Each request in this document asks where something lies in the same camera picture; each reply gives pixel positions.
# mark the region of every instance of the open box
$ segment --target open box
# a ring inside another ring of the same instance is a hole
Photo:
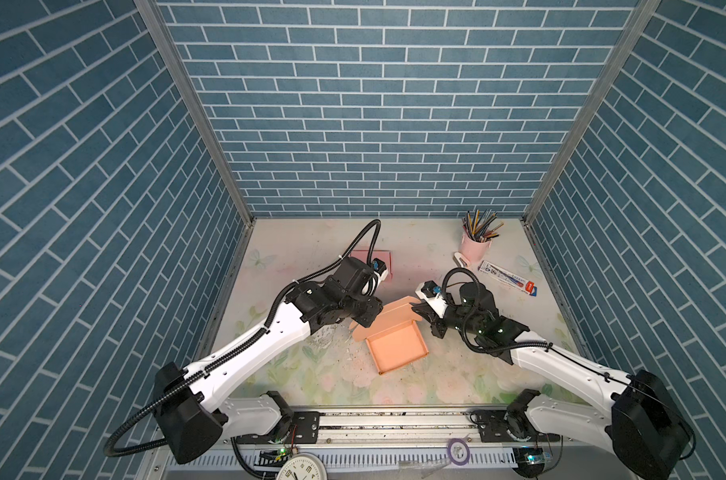
[[[387,303],[370,327],[352,322],[352,338],[356,342],[366,341],[374,358],[379,374],[385,374],[426,357],[430,351],[416,322],[421,316],[411,310],[411,303],[419,299],[406,296]]]

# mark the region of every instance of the floral pattern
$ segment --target floral pattern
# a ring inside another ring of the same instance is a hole
[[[366,223],[257,222],[214,348],[260,322],[282,286],[333,261]],[[382,223],[377,250],[391,251],[393,259],[392,278],[377,291],[383,302],[413,295],[420,282],[439,283],[454,266],[452,257],[461,238],[458,220],[385,219]],[[286,244],[285,232],[290,232],[293,245]],[[480,280],[494,293],[504,315],[573,351],[573,339],[520,223],[506,220],[500,232],[485,258],[534,281],[537,296],[526,296],[489,276],[480,275]],[[367,248],[362,242],[358,245],[358,250]],[[346,320],[326,326],[283,351],[248,378],[234,396],[259,396],[267,390],[279,390],[291,405],[466,405],[508,403],[522,389],[536,388],[561,400],[579,400],[535,373],[472,353],[454,332],[448,332],[443,340],[435,338],[424,321],[418,323],[429,355],[379,375],[365,342],[352,340],[349,323]]]

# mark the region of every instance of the clock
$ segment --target clock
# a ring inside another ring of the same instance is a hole
[[[283,467],[276,480],[328,480],[325,466],[320,459],[309,453],[292,456]]]

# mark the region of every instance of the brick wallpaper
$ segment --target brick wallpaper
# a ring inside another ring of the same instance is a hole
[[[0,479],[136,473],[241,230],[132,0],[0,0]]]
[[[726,478],[726,0],[663,0],[534,229],[595,358],[693,419]]]
[[[635,3],[160,1],[257,216],[520,216]]]

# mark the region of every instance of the pink cup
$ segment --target pink cup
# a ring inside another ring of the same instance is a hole
[[[483,256],[488,251],[489,246],[491,246],[491,240],[483,243],[475,242],[467,236],[466,232],[464,232],[461,239],[461,246],[459,247],[459,253],[464,255],[471,264],[477,264],[483,259]]]

